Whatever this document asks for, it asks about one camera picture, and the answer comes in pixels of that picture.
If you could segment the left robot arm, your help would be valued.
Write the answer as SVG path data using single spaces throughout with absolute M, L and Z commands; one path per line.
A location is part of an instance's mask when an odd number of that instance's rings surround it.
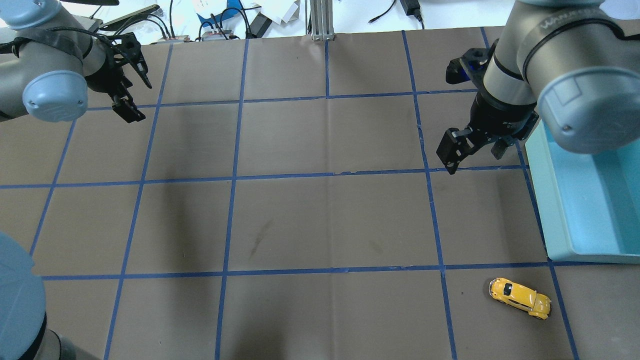
M 127 123 L 146 116 L 135 105 L 130 65 L 151 88 L 148 66 L 132 33 L 87 30 L 59 0 L 3 0 L 1 19 L 14 38 L 1 45 L 14 60 L 1 64 L 1 120 L 32 116 L 71 122 L 89 107 L 89 91 L 107 94 Z M 1 234 L 1 358 L 3 360 L 93 360 L 94 355 L 50 329 L 46 291 L 34 260 L 16 240 Z

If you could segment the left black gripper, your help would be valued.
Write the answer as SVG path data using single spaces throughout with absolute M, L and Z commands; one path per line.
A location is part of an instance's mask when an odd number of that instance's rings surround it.
M 146 120 L 133 101 L 130 88 L 133 82 L 125 75 L 124 67 L 130 65 L 148 89 L 153 85 L 148 77 L 149 68 L 142 45 L 134 33 L 105 35 L 94 33 L 93 46 L 87 50 L 87 86 L 93 92 L 112 98 L 111 108 L 126 123 Z

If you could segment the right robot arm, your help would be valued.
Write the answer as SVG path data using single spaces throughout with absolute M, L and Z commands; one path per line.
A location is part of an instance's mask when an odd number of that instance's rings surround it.
M 473 82 L 477 95 L 468 124 L 446 130 L 436 150 L 448 173 L 487 145 L 501 159 L 539 122 L 572 153 L 639 139 L 639 36 L 627 35 L 601 4 L 517 0 L 490 48 L 450 61 L 446 82 Z

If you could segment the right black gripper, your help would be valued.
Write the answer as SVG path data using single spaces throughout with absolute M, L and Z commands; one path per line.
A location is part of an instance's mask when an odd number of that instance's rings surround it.
M 478 92 L 464 129 L 448 128 L 436 149 L 445 170 L 453 175 L 464 159 L 478 152 L 481 145 L 494 142 L 491 154 L 501 160 L 518 141 L 525 141 L 539 120 L 534 104 L 513 105 Z

